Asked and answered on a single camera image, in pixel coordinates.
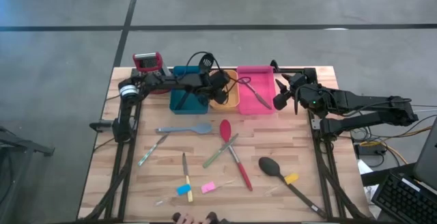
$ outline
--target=yellow bin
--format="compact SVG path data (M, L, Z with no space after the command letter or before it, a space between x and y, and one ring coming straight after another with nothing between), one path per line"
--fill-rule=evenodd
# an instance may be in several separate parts
M226 73L233 78L234 80L238 80L238 74L235 70L224 70ZM231 81L226 85L228 89L231 88L231 86L235 83L235 81L231 79ZM238 83L234 85L232 90L229 92L229 98L227 102L223 104L219 104L215 102L214 100L211 100L210 105L214 110L217 111L236 111L237 106L240 103L240 96L238 95Z

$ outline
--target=green handle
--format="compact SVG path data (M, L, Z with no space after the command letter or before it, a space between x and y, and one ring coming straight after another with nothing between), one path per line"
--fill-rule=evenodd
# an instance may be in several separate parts
M222 152L222 150L219 150L218 152L216 152L216 154L212 155L212 156L210 157L210 159L208 159L206 162L204 162L203 165L202 165L203 168L206 169L208 166L210 166L210 164L212 163L212 161L216 160L216 158L217 158L218 156L220 156L221 152Z

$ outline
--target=blue sticky note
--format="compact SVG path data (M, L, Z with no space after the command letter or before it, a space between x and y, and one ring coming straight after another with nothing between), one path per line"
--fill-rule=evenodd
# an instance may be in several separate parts
M178 187L178 195L183 195L191 190L190 184L185 184L183 186Z

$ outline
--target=person's hand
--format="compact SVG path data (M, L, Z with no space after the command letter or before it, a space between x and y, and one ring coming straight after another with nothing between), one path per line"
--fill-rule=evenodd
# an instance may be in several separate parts
M195 221L194 217L189 214L181 214L176 224L210 224L210 219L205 219L203 221Z

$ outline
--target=yellow block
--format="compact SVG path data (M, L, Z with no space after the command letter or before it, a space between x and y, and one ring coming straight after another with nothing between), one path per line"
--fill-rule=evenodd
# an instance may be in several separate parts
M292 173L289 174L288 176L285 176L284 179L285 182L287 182L287 184L291 184L299 179L299 175L297 173Z

